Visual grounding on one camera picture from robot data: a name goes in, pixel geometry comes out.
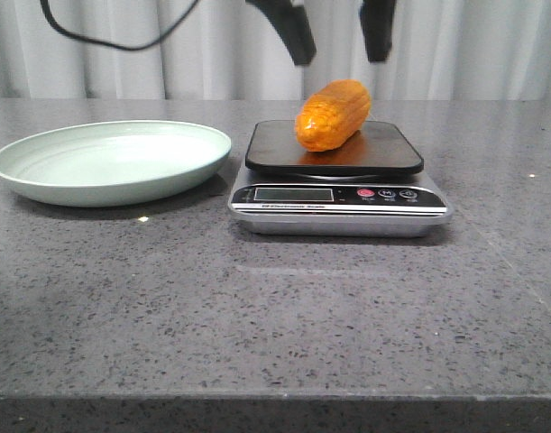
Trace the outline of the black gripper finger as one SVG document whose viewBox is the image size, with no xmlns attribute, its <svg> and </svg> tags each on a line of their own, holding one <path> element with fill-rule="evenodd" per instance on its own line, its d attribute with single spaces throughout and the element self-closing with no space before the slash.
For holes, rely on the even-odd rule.
<svg viewBox="0 0 551 433">
<path fill-rule="evenodd" d="M 306 9 L 290 0 L 249 0 L 271 24 L 296 66 L 308 66 L 317 48 Z"/>
<path fill-rule="evenodd" d="M 396 0 L 362 1 L 359 17 L 370 63 L 385 62 L 390 55 L 396 4 Z"/>
</svg>

